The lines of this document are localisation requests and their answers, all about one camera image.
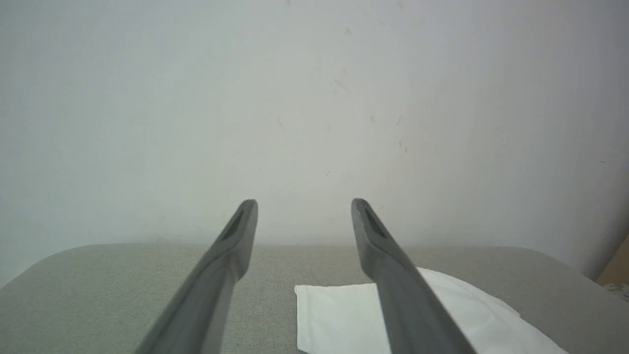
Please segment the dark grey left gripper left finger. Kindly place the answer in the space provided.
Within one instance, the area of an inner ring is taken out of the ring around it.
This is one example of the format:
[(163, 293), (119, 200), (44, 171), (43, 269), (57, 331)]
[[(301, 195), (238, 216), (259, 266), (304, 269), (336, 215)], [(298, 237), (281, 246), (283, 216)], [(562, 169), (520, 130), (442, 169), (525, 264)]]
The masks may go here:
[(249, 269), (258, 204), (244, 200), (144, 336), (138, 354), (218, 354), (234, 286)]

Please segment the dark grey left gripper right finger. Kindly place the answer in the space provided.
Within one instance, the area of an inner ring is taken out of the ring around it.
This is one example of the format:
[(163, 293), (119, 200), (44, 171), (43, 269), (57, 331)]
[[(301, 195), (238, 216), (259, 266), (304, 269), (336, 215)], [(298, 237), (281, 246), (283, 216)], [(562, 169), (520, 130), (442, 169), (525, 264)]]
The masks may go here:
[(377, 287), (393, 354), (473, 354), (473, 346), (365, 199), (352, 200), (360, 266)]

